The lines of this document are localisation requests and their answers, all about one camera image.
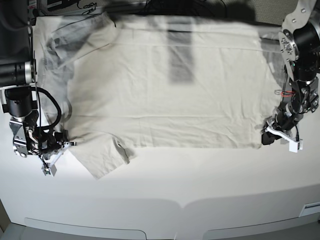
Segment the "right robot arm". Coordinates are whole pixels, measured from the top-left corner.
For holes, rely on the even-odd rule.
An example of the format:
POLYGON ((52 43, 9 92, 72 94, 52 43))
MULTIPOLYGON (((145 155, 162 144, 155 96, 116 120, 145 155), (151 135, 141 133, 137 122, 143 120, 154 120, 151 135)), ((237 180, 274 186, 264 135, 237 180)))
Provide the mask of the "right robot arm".
POLYGON ((3 113, 11 116, 13 151, 22 158, 37 156, 42 162, 43 174, 55 176, 56 162, 76 143, 68 141, 66 131, 55 131, 62 110, 54 97, 36 81, 33 28, 27 23, 14 26, 1 20, 0 29, 9 38, 18 40, 16 46, 20 48, 13 59, 6 56, 0 65, 0 107, 3 113), (49 125, 42 125, 40 94, 44 94, 57 111, 55 121, 49 125))

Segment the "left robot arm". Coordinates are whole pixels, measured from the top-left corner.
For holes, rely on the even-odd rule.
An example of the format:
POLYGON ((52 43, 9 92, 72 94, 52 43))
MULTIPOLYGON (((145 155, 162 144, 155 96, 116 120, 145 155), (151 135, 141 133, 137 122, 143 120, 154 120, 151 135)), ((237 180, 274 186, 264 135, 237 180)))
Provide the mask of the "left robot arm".
POLYGON ((299 0, 295 10, 285 17, 278 38, 285 80, 281 102, 261 131, 261 143, 271 145, 285 140, 289 151, 296 153, 303 148, 299 121, 320 105, 320 2, 299 0))

